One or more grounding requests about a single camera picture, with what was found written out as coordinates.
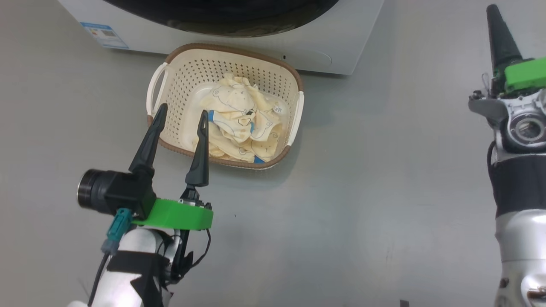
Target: plastic basket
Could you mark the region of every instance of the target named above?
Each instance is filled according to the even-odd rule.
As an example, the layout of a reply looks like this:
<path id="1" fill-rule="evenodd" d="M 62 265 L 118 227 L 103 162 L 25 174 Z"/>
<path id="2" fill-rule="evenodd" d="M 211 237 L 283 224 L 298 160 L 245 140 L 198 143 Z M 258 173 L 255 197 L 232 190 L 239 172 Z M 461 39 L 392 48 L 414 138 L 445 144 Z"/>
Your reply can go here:
<path id="1" fill-rule="evenodd" d="M 262 92 L 284 100 L 288 113 L 287 126 L 283 126 L 275 158 L 269 162 L 248 163 L 214 157 L 209 157 L 209 161 L 249 169 L 268 169 L 277 165 L 290 151 L 298 132 L 304 93 L 298 72 L 275 58 L 208 44 L 188 44 L 177 48 L 157 68 L 150 81 L 146 97 L 148 125 L 151 124 L 159 105 L 167 103 L 167 121 L 159 143 L 167 149 L 193 156 L 193 148 L 187 140 L 197 136 L 200 111 L 196 114 L 190 112 L 198 103 L 196 92 L 202 85 L 221 80 L 224 73 L 245 77 L 251 84 L 257 84 Z M 188 124 L 193 120 L 196 120 L 195 125 L 185 125 L 185 121 Z"/>

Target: energy label sticker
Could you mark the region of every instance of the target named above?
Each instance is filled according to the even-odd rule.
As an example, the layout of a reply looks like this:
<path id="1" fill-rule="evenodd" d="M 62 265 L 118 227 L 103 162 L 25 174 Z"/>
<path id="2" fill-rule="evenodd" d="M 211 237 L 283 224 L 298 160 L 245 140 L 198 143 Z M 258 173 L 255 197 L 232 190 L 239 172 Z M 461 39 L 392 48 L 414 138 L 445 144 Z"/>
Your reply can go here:
<path id="1" fill-rule="evenodd" d="M 103 47 L 129 49 L 116 32 L 107 25 L 98 25 L 96 23 L 81 22 L 81 25 L 94 37 Z"/>

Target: black cable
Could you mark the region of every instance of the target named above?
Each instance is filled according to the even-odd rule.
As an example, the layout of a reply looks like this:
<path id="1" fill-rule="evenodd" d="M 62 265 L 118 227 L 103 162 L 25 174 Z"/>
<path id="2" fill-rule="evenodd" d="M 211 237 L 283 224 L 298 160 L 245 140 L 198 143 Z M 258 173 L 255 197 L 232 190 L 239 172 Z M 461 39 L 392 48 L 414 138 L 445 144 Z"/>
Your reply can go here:
<path id="1" fill-rule="evenodd" d="M 491 164 L 491 158 L 493 156 L 493 149 L 495 148 L 495 141 L 492 141 L 487 149 L 487 171 L 489 173 L 489 178 L 491 178 L 491 173 L 493 171 L 493 165 Z"/>
<path id="2" fill-rule="evenodd" d="M 106 261 L 108 260 L 109 256 L 110 256 L 110 253 L 108 252 L 104 253 L 103 259 L 100 262 L 99 269 L 97 270 L 97 275 L 95 275 L 93 288 L 91 289 L 91 294 L 89 295 L 89 303 L 87 303 L 88 307 L 91 307 L 91 305 L 93 305 L 93 300 L 95 299 L 95 294 L 97 293 L 97 287 L 99 286 L 100 276 L 102 275 L 102 272 L 104 271 L 104 266 L 106 265 Z"/>
<path id="3" fill-rule="evenodd" d="M 206 244 L 205 252 L 201 255 L 201 257 L 199 257 L 199 259 L 197 259 L 197 261 L 195 261 L 195 262 L 192 264 L 192 267 L 191 267 L 191 268 L 196 267 L 196 266 L 201 262 L 201 260 L 203 260 L 203 258 L 205 258 L 206 253 L 209 252 L 209 247 L 210 247 L 210 230 L 207 229 L 207 230 L 206 230 L 206 234 L 209 236 L 209 242 Z"/>
<path id="4" fill-rule="evenodd" d="M 183 240 L 183 238 L 179 234 L 173 234 L 170 236 L 171 239 L 174 239 L 176 237 L 179 237 L 180 240 Z M 159 246 L 157 247 L 156 253 L 159 253 L 159 250 L 161 249 L 161 246 L 165 243 L 165 239 L 161 240 L 161 243 L 159 243 Z M 165 257 L 165 253 L 167 252 L 167 246 L 165 246 L 165 250 L 163 251 L 163 257 Z"/>

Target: brown basket rim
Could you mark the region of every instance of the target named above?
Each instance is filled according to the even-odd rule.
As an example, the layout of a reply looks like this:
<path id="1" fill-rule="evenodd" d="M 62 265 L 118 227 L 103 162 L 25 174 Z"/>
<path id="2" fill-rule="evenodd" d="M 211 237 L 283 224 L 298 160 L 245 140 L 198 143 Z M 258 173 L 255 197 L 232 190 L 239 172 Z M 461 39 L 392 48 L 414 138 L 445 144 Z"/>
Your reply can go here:
<path id="1" fill-rule="evenodd" d="M 170 64 L 179 54 L 183 53 L 184 51 L 188 51 L 192 49 L 215 50 L 215 51 L 227 52 L 232 54 L 238 54 L 238 55 L 243 55 L 247 57 L 257 58 L 259 60 L 263 60 L 263 61 L 267 61 L 276 65 L 279 65 L 285 68 L 286 70 L 288 70 L 294 76 L 294 78 L 296 79 L 296 84 L 298 85 L 298 90 L 303 91 L 303 81 L 301 80 L 301 77 L 298 74 L 298 72 L 292 66 L 288 65 L 287 63 L 281 60 L 278 60 L 276 58 L 273 58 L 267 55 L 263 55 L 263 54 L 259 54 L 259 53 L 251 52 L 251 51 L 246 51 L 246 50 L 241 50 L 237 48 L 231 48 L 231 47 L 220 46 L 220 45 L 212 45 L 212 44 L 199 44 L 199 43 L 187 44 L 187 45 L 180 46 L 176 48 L 173 52 L 171 52 L 165 59 L 165 62 L 167 64 Z M 147 121 L 148 121 L 148 126 L 150 126 L 153 121 L 153 117 L 151 115 L 148 115 Z M 165 142 L 161 138 L 159 138 L 159 144 L 161 144 L 161 146 L 165 147 L 166 149 L 172 150 L 174 152 L 178 152 L 179 154 L 183 154 L 189 157 L 193 157 L 194 155 L 193 152 L 171 145 Z M 290 145 L 287 145 L 284 147 L 282 152 L 277 157 L 265 163 L 248 163 L 248 162 L 229 161 L 229 160 L 213 158 L 210 156 L 209 156 L 209 161 L 212 163 L 217 163 L 217 164 L 222 164 L 222 165 L 232 166 L 232 167 L 239 167 L 239 168 L 266 169 L 278 164 L 284 157 L 286 157 L 289 151 L 290 151 Z"/>
<path id="2" fill-rule="evenodd" d="M 281 61 L 279 59 L 276 59 L 274 57 L 270 57 L 270 56 L 267 56 L 267 55 L 259 54 L 257 52 L 247 51 L 247 50 L 243 50 L 243 49 L 237 49 L 237 48 L 232 48 L 232 47 L 227 47 L 227 46 L 220 46 L 220 45 L 212 45 L 212 44 L 192 43 L 192 44 L 186 44 L 186 45 L 183 45 L 183 46 L 180 46 L 180 47 L 176 48 L 173 52 L 171 52 L 167 56 L 167 58 L 165 59 L 165 62 L 167 64 L 171 64 L 171 62 L 179 54 L 181 54 L 184 51 L 191 50 L 191 49 L 205 49 L 205 50 L 214 50 L 214 51 L 227 52 L 227 53 L 231 53 L 231 54 L 238 54 L 238 55 L 243 55 L 243 56 L 247 56 L 247 57 L 257 58 L 257 59 L 262 60 L 262 61 L 266 61 L 266 62 L 270 62 L 270 63 L 276 64 L 276 65 L 279 65 L 279 66 L 285 68 L 286 70 L 288 70 L 294 76 L 294 78 L 296 79 L 296 84 L 298 85 L 298 90 L 299 91 L 304 90 L 304 84 L 303 84 L 303 81 L 301 80 L 300 74 L 296 71 L 296 69 L 294 69 L 294 67 L 292 67 L 289 64 L 287 64 L 287 63 L 285 63 L 285 62 L 283 62 L 283 61 Z"/>

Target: cream-colored clothes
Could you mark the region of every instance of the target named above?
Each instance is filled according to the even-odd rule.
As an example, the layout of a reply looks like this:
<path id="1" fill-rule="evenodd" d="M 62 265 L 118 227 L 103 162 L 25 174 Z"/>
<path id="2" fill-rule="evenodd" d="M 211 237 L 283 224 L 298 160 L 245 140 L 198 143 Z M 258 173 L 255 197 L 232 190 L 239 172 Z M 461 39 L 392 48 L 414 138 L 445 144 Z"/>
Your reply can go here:
<path id="1" fill-rule="evenodd" d="M 211 156 L 245 162 L 254 162 L 254 156 L 264 162 L 274 158 L 282 125 L 248 79 L 224 74 L 200 104 L 209 112 Z"/>

